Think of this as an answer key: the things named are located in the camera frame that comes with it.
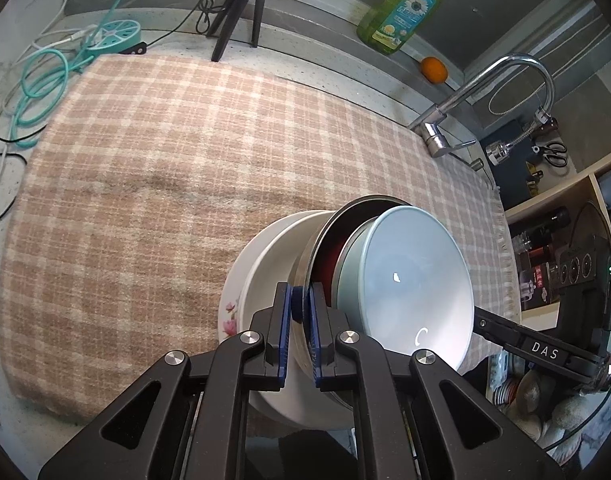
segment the triangular cutout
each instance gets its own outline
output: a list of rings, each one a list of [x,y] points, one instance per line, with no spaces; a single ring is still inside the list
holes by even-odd
[[[501,435],[497,425],[471,403],[454,384],[441,381],[439,387],[466,449],[475,449]]]
[[[159,381],[148,384],[103,427],[101,436],[127,449],[136,449],[159,391]]]

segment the scissors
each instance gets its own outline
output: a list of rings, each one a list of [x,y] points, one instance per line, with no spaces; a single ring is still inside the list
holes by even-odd
[[[535,144],[532,146],[532,151],[543,156],[545,161],[555,168],[565,168],[568,165],[568,156],[566,155],[568,147],[559,140],[548,142],[545,146]]]

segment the checkered tablecloth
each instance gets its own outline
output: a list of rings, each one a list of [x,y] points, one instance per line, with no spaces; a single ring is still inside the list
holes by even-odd
[[[517,320],[495,190],[405,128],[325,92],[226,63],[96,60],[50,121],[13,209],[0,271],[12,390],[92,417],[170,349],[217,345],[217,306],[245,244],[299,210],[372,193],[434,215],[476,304]],[[494,347],[474,336],[461,370]]]

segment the teal cable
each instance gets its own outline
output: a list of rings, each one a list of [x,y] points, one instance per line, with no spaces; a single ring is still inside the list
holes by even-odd
[[[17,138],[16,133],[18,131],[19,126],[31,127],[37,124],[42,119],[44,119],[45,117],[47,117],[56,108],[58,103],[61,101],[61,98],[63,98],[63,94],[65,94],[65,89],[67,87],[67,81],[70,77],[70,73],[82,72],[87,64],[94,61],[95,57],[86,56],[86,51],[90,46],[90,43],[92,43],[93,39],[101,30],[101,28],[109,22],[112,13],[114,13],[119,3],[121,3],[121,0],[114,0],[114,3],[112,3],[112,6],[109,8],[108,12],[106,12],[105,16],[103,16],[103,19],[100,20],[94,32],[90,34],[85,41],[83,41],[78,54],[73,58],[73,60],[68,60],[62,52],[55,48],[46,48],[44,50],[39,50],[32,54],[30,57],[28,57],[28,60],[23,66],[23,72],[21,73],[20,78],[20,86],[23,91],[23,96],[16,105],[14,115],[10,121],[10,140],[15,140]],[[31,69],[32,62],[37,57],[47,55],[56,56],[61,62],[60,66],[51,69],[45,74],[40,75],[32,82],[28,82],[28,72]],[[41,111],[30,119],[24,118],[24,115],[28,110],[28,107],[32,100],[42,99],[57,88],[58,92],[56,93],[55,97],[50,101],[50,103],[47,105],[47,107],[45,107],[43,111]],[[16,142],[16,145],[21,149],[33,148],[37,144],[37,142],[38,138],[29,140],[18,140]]]

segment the teal round power strip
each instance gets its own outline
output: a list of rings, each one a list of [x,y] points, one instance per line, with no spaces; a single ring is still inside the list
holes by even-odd
[[[141,41],[141,24],[135,20],[116,20],[103,25],[86,51],[90,56],[116,54]]]

